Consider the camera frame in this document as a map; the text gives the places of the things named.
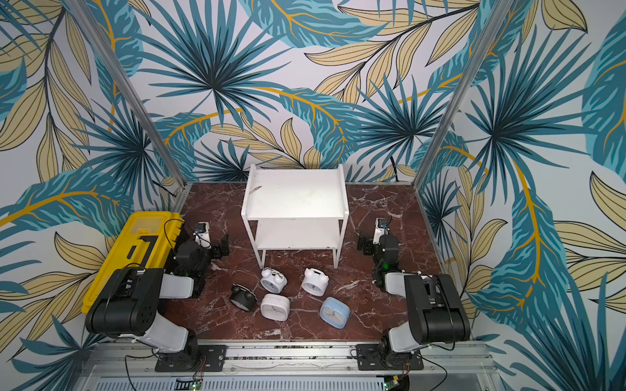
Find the white matte twin-bell alarm clock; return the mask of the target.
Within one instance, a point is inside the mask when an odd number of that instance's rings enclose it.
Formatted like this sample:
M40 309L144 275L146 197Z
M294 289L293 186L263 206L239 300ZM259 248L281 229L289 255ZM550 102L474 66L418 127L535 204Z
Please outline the white matte twin-bell alarm clock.
M316 297L324 296L329 286L329 277L326 273L315 268L306 268L301 288Z

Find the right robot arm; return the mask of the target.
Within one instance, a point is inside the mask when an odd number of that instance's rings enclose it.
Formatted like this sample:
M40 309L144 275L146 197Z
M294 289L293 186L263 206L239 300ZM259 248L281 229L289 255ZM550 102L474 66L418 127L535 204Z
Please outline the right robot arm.
M373 258L373 283L381 291L402 297L408 320L383 332L373 359L385 368L411 363L421 348L470 338L470 322L450 275L408 273L399 267L399 240L391 234L374 239L360 236L357 249Z

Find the white chrome twin-bell alarm clock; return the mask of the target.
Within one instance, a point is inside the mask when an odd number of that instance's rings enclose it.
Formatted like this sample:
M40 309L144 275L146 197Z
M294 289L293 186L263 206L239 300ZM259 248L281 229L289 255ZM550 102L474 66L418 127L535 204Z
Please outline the white chrome twin-bell alarm clock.
M272 294L280 294L288 283L284 274L269 267L261 271L261 285Z

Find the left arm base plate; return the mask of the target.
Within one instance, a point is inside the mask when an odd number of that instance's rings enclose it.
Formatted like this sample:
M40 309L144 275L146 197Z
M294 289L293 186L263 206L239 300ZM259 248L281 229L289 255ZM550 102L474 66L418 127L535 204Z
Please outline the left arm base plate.
M221 372L226 345L199 345L179 353L159 354L155 372Z

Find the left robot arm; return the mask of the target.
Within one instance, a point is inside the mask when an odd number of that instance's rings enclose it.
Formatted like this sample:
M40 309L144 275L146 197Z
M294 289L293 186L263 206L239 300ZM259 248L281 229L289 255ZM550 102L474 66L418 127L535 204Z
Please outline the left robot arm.
M206 243L200 235L159 255L156 236L143 236L148 250L140 263L131 262L112 272L86 315L88 332L112 339L133 338L156 350L157 371L193 371L207 354L195 332L159 313L161 300L198 297L205 286L204 273L213 261L230 254L229 236Z

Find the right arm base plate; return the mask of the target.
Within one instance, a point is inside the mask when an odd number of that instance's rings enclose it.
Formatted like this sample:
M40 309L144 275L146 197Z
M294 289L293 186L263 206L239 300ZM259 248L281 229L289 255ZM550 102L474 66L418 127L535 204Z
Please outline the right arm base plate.
M416 353L383 350L379 344L358 344L355 349L360 371L420 371L424 369L423 361Z

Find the black twin-bell alarm clock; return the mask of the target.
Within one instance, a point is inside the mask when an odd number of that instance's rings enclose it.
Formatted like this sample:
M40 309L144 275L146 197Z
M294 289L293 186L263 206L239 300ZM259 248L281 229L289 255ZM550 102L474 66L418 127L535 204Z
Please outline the black twin-bell alarm clock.
M245 312L251 312L258 303L256 295L248 288L239 284L234 284L231 287L229 301L238 309Z

